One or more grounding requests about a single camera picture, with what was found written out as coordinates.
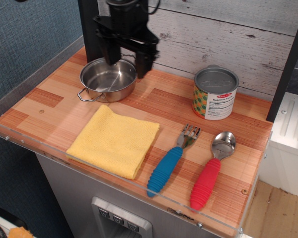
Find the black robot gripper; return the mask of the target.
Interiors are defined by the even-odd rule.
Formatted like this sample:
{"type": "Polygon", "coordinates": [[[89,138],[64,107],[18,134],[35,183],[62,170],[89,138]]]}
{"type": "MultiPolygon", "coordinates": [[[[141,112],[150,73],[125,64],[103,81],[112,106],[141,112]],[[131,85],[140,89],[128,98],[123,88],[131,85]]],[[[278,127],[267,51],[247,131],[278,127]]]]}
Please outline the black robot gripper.
{"type": "Polygon", "coordinates": [[[107,0],[106,3],[110,15],[93,18],[96,35],[106,40],[104,58],[113,65],[121,59],[120,47],[136,52],[138,79],[143,79],[159,57],[156,49],[159,39],[148,29],[149,16],[158,7],[150,12],[147,0],[107,0]]]}

